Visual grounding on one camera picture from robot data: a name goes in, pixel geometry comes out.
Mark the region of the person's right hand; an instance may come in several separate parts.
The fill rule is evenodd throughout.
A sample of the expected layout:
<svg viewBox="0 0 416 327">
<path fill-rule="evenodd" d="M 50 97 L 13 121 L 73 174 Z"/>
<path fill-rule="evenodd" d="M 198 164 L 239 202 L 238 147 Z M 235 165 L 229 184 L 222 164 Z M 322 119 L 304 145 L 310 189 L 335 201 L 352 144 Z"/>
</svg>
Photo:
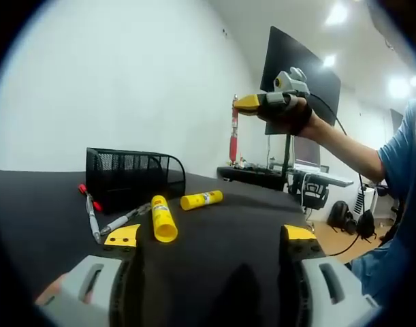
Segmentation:
<svg viewBox="0 0 416 327">
<path fill-rule="evenodd" d="M 268 106 L 258 112 L 257 116 L 266 122 L 266 134 L 299 136 L 302 133 L 311 121 L 313 109 L 303 97 L 293 98 L 292 104 L 280 111 Z"/>
</svg>

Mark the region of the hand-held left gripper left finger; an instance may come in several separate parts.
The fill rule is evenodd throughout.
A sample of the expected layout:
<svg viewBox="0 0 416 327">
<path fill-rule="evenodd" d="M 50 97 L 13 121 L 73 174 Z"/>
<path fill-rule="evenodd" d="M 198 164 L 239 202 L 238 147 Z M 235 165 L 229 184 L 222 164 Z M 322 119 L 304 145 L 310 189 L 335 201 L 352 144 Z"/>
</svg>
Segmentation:
<svg viewBox="0 0 416 327">
<path fill-rule="evenodd" d="M 140 225 L 111 232 L 101 251 L 88 255 L 61 279 L 42 305 L 56 326 L 141 326 L 144 251 Z"/>
</svg>

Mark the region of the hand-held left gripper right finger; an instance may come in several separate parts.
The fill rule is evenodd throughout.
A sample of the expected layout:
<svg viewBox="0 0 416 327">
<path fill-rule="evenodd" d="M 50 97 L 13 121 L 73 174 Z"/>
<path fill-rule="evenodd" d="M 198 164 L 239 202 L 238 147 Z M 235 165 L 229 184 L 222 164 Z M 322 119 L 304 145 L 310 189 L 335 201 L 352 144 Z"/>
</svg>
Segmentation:
<svg viewBox="0 0 416 327">
<path fill-rule="evenodd" d="M 283 225 L 278 261 L 279 326 L 366 326 L 379 313 L 360 280 L 326 256 L 310 230 Z"/>
</svg>

